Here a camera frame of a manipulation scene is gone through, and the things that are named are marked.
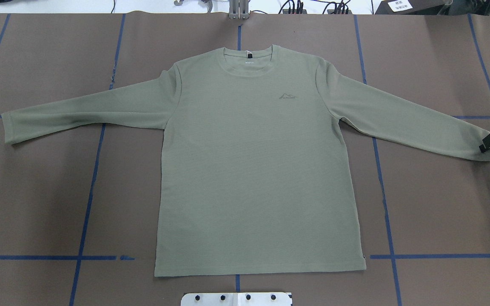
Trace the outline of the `grey aluminium post bracket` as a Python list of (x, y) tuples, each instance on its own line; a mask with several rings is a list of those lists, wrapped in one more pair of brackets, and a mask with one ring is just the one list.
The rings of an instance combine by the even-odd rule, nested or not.
[(249, 19), (249, 0), (229, 0), (229, 19), (246, 20)]

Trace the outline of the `green long-sleeve shirt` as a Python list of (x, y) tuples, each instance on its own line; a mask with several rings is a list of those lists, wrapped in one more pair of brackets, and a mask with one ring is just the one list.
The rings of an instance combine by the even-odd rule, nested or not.
[(163, 130), (155, 277), (365, 270), (340, 122), (490, 162), (487, 130), (276, 45), (222, 47), (151, 81), (2, 120), (9, 145), (97, 123)]

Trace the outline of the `brown table cover mat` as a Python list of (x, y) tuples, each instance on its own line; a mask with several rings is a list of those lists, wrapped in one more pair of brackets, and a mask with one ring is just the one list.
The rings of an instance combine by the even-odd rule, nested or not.
[[(0, 14), (0, 115), (272, 43), (490, 130), (490, 17), (478, 15)], [(341, 129), (365, 271), (160, 279), (162, 131), (88, 125), (9, 146), (0, 118), (0, 306), (178, 306), (222, 291), (286, 291), (296, 306), (490, 306), (490, 163)]]

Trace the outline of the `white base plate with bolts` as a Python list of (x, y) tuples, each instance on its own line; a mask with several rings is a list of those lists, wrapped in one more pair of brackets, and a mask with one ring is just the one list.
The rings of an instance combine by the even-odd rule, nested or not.
[(181, 298), (181, 306), (292, 306), (287, 292), (190, 293)]

